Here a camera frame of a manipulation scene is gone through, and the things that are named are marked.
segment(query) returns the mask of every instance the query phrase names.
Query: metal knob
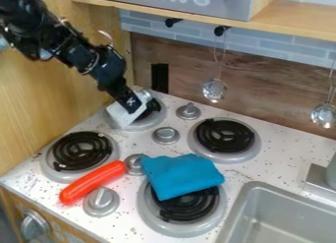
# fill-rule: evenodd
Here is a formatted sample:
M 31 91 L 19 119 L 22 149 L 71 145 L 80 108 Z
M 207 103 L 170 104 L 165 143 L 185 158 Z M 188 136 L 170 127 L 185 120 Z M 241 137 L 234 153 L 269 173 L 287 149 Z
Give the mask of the metal knob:
M 118 193 L 105 187 L 91 192 L 84 200 L 84 211 L 94 217 L 103 217 L 118 209 Z
M 183 120 L 196 120 L 200 116 L 200 110 L 193 103 L 188 103 L 178 108 L 176 115 Z
M 176 129 L 165 127 L 154 131 L 152 138 L 160 145 L 172 145 L 180 140 L 180 133 Z
M 25 211 L 25 219 L 21 223 L 21 233 L 29 241 L 46 235 L 51 231 L 48 222 L 36 211 Z
M 143 153 L 135 153 L 128 156 L 124 162 L 127 165 L 127 174 L 133 176 L 143 176 L 144 172 L 141 167 L 141 158 L 145 156 Z

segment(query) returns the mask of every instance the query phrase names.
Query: speckled countertop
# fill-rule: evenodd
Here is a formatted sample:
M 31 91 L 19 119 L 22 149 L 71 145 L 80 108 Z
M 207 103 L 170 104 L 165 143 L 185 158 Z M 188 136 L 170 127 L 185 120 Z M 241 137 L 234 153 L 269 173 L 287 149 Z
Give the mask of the speckled countertop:
M 167 118 L 157 127 L 171 126 L 181 132 L 181 140 L 171 146 L 160 146 L 152 141 L 151 133 L 155 128 L 142 132 L 121 132 L 112 130 L 102 118 L 102 111 L 77 125 L 70 132 L 97 131 L 112 136 L 121 149 L 121 159 L 133 153 L 145 153 L 149 156 L 176 156 L 191 152 L 187 144 L 187 135 L 195 121 L 184 121 L 176 117 L 175 111 L 188 103 L 184 99 L 159 94 L 168 106 Z M 262 181 L 293 193 L 321 201 L 336 207 L 336 203 L 320 199 L 302 191 L 311 163 L 326 166 L 336 152 L 336 141 L 318 137 L 305 132 L 282 127 L 272 123 L 256 120 L 247 116 L 223 111 L 214 107 L 197 104 L 202 110 L 201 119 L 211 117 L 230 117 L 241 120 L 254 127 L 261 136 L 262 148 L 254 159 L 240 164 L 216 164 L 225 175 L 227 181 L 223 185 L 228 196 L 229 213 L 241 187 L 246 182 Z M 49 181 L 41 173 L 39 161 L 43 159 L 46 149 L 41 150 L 8 174 L 1 177 L 2 184 L 19 196 L 46 209 L 48 212 L 69 222 L 71 225 L 94 235 L 98 240 L 106 242 L 214 242 L 223 222 L 211 232 L 190 239 L 177 239 L 156 233 L 148 228 L 137 212 L 137 191 L 144 177 L 124 176 L 107 185 L 117 191 L 121 197 L 121 206 L 115 213 L 104 218 L 93 218 L 86 215 L 82 208 L 83 201 L 73 207 L 64 207 L 58 203 L 59 192 L 66 187 Z

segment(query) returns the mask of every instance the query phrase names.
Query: backsplash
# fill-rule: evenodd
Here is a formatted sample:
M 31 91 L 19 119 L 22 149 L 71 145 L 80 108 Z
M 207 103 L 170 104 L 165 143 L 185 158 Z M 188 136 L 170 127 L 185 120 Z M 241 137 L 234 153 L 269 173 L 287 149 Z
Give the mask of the backsplash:
M 336 0 L 290 0 L 336 6 Z M 121 22 L 124 30 L 154 35 L 183 42 L 205 46 L 223 46 L 223 37 L 213 34 L 215 25 L 191 21 L 182 21 L 168 29 L 165 18 L 138 12 L 121 11 Z M 336 58 L 336 43 L 293 36 L 270 33 L 258 30 L 229 29 L 227 32 L 227 48 L 229 50 L 249 54 L 273 57 L 304 64 L 330 68 Z

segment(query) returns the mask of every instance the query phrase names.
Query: metal sink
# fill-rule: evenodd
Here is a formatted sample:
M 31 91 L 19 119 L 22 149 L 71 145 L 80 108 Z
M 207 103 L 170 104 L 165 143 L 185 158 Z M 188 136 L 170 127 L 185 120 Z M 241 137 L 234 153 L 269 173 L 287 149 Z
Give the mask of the metal sink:
M 312 242 L 336 242 L 336 209 L 261 182 L 243 187 L 216 241 Z

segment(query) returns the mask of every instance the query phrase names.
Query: wooden cabinet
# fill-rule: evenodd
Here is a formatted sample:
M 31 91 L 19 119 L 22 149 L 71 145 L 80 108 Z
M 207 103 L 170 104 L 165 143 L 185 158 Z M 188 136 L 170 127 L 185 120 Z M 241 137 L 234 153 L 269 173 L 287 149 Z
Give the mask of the wooden cabinet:
M 22 199 L 21 197 L 13 194 L 12 192 L 0 188 L 0 204 L 4 207 L 7 217 L 9 218 L 12 227 L 17 234 L 20 243 L 25 240 L 21 235 L 21 223 L 25 218 L 25 211 L 33 210 L 38 212 L 49 224 L 51 232 L 47 238 L 54 242 L 64 243 L 98 243 L 93 237 L 89 236 L 89 232 L 84 232 L 74 228 L 69 223 L 59 219 L 58 217 L 48 213 L 42 208 Z M 46 239 L 40 239 L 40 242 L 47 242 Z

